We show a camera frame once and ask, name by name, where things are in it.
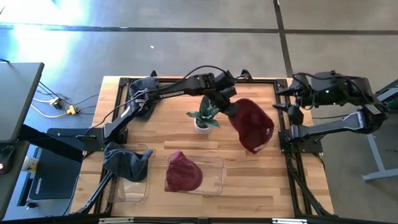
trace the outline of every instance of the dark red towel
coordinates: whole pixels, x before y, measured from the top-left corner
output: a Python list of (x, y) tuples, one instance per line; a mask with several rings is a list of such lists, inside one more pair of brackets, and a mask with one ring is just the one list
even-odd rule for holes
[(186, 158), (182, 151), (175, 151), (166, 170), (166, 192), (191, 191), (203, 180), (200, 168)]
[(239, 140), (243, 147), (253, 154), (259, 152), (272, 137), (274, 122), (257, 105), (249, 99), (235, 102), (239, 111), (229, 122), (239, 133)]

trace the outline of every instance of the white cable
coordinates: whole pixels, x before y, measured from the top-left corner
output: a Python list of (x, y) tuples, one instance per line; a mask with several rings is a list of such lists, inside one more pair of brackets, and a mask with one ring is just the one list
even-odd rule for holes
[(46, 118), (60, 118), (60, 117), (62, 117), (62, 116), (68, 115), (68, 114), (64, 113), (64, 114), (56, 115), (56, 116), (49, 116), (49, 115), (43, 114), (43, 112), (41, 112), (41, 111), (40, 111), (39, 109), (37, 109), (35, 106), (33, 106), (33, 105), (30, 105), (30, 106), (33, 107), (33, 109), (35, 109), (37, 112), (39, 112), (41, 115), (45, 116)]
[(33, 100), (42, 102), (42, 103), (51, 103), (51, 100), (39, 100), (39, 99), (35, 99), (35, 98), (33, 98)]

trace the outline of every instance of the wooden tabletop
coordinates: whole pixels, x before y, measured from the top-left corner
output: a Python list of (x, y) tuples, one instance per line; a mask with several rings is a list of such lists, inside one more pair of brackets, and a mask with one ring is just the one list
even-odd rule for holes
[[(119, 79), (120, 77), (104, 77), (93, 124), (98, 124), (114, 108)], [(162, 100), (148, 122), (131, 121), (127, 126), (127, 143), (143, 143), (154, 150), (149, 160), (147, 197), (138, 203), (115, 203), (112, 216), (294, 216), (285, 157), (279, 149), (277, 130), (280, 125), (277, 110), (272, 107), (275, 103), (274, 88), (270, 84), (238, 83), (236, 90), (238, 94), (232, 97), (232, 102), (239, 98), (250, 98), (274, 121), (274, 134), (266, 148), (256, 155), (245, 150), (239, 142), (238, 133), (221, 113), (216, 116), (221, 128), (215, 128), (208, 135), (197, 134), (193, 119), (185, 113), (198, 111), (201, 96), (179, 96)], [(311, 113), (303, 112), (304, 125), (311, 125)], [(176, 149), (182, 150), (188, 156), (222, 159), (224, 169), (221, 195), (164, 192), (167, 159)], [(333, 213), (322, 163), (312, 154), (302, 154), (302, 157), (309, 189), (324, 208)], [(93, 153), (83, 161), (71, 212), (81, 208), (97, 188), (102, 162), (102, 152)], [(302, 193), (297, 193), (302, 206)]]

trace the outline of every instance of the gray floor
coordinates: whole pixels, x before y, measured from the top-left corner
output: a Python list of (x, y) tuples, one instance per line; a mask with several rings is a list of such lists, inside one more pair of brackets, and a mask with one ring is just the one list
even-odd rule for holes
[[(278, 27), (272, 0), (13, 2), (4, 8), (0, 22), (106, 27)], [(398, 29), (398, 1), (280, 0), (279, 3), (286, 29)], [(396, 35), (289, 34), (286, 38), (295, 72), (334, 69), (345, 75), (369, 78), (373, 90), (398, 77)], [(286, 77), (281, 49), (279, 34), (67, 32), (21, 25), (14, 30), (0, 30), (0, 58), (44, 62), (42, 82), (70, 97), (72, 102), (98, 93), (104, 75), (148, 75), (151, 70), (157, 70), (159, 75), (183, 75), (196, 66), (212, 64), (230, 69), (235, 75), (247, 68), (256, 77)], [(93, 99), (84, 106), (95, 102)], [(45, 105), (37, 106), (47, 114), (58, 112)], [(331, 116), (352, 110), (353, 106), (327, 106), (312, 113)], [(45, 131), (50, 127), (85, 128), (91, 120), (90, 115), (47, 119), (30, 110), (26, 123)], [(396, 147), (395, 124), (387, 124), (376, 133), (387, 168), (398, 167), (398, 154), (385, 150)], [(325, 137), (322, 143), (335, 213), (341, 217), (396, 222), (398, 178), (362, 181), (362, 174), (377, 169), (366, 137), (340, 133)], [(67, 200), (43, 201), (39, 208), (28, 211), (11, 205), (6, 218), (60, 215), (66, 206)]]

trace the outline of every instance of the transparent tray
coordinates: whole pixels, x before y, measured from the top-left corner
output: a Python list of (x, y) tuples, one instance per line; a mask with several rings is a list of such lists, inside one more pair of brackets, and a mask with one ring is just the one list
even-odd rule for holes
[(185, 156), (194, 162), (203, 173), (201, 185), (192, 191), (178, 191), (188, 194), (220, 195), (223, 191), (224, 162), (219, 157)]
[[(148, 150), (145, 144), (124, 144), (122, 145), (125, 149), (130, 149), (137, 153), (143, 153)], [(148, 197), (148, 176), (150, 169), (148, 169), (147, 178), (142, 182), (131, 182), (122, 177), (118, 177), (115, 182), (112, 183), (107, 189), (106, 199), (111, 203), (117, 202), (140, 202)]]

